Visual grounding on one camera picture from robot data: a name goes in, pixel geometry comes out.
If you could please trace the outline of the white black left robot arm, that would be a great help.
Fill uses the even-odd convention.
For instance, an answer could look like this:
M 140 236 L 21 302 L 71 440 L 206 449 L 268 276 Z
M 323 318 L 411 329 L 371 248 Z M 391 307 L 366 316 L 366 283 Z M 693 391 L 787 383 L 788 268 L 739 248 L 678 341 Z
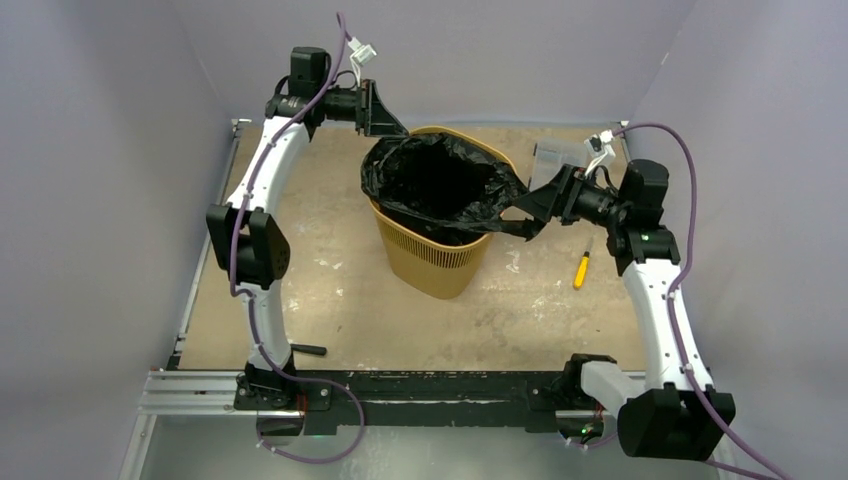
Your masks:
M 375 82 L 362 76 L 363 66 L 377 56 L 375 48 L 357 39 L 347 45 L 355 80 L 347 88 L 337 83 L 340 62 L 326 50 L 292 50 L 290 72 L 266 103 L 262 137 L 248 169 L 228 199 L 206 213 L 216 261 L 232 295 L 242 301 L 252 342 L 238 396 L 275 409 L 292 405 L 302 383 L 282 311 L 281 281 L 291 247 L 274 218 L 291 170 L 326 120 L 350 122 L 368 137 L 407 132 L 383 105 Z

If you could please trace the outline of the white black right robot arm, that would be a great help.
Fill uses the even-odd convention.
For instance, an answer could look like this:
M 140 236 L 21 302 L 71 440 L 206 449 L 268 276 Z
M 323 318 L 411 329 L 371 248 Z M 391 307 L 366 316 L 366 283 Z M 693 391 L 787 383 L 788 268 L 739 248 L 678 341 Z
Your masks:
M 585 220 L 607 232 L 607 249 L 637 315 L 645 350 L 643 382 L 609 356 L 575 354 L 548 388 L 576 407 L 592 400 L 616 421 L 631 457 L 706 461 L 723 425 L 736 414 L 731 394 L 716 390 L 699 357 L 680 289 L 683 272 L 674 234 L 661 223 L 669 173 L 634 160 L 619 188 L 601 188 L 587 170 L 564 165 L 547 184 L 515 200 L 540 224 Z

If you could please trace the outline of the yellow plastic trash bin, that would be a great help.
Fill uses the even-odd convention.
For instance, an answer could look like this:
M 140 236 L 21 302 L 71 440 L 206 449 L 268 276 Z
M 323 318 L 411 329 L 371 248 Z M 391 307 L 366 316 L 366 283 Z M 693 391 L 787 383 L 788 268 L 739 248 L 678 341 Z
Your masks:
M 515 167 L 512 161 L 496 148 L 459 131 L 440 126 L 421 127 L 408 136 L 447 132 L 469 140 Z M 483 235 L 464 246 L 445 246 L 428 240 L 399 225 L 379 210 L 366 195 L 374 213 L 392 272 L 419 291 L 439 299 L 460 295 L 478 272 L 490 242 L 498 233 Z

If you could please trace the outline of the black plastic trash bag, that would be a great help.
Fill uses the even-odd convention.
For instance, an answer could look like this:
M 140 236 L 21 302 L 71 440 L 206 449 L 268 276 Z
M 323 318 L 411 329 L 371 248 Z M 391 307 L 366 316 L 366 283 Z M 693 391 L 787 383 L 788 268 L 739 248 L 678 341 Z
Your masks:
M 489 233 L 527 241 L 544 224 L 501 214 L 529 192 L 506 161 L 447 132 L 382 138 L 364 157 L 361 189 L 399 225 L 445 246 Z

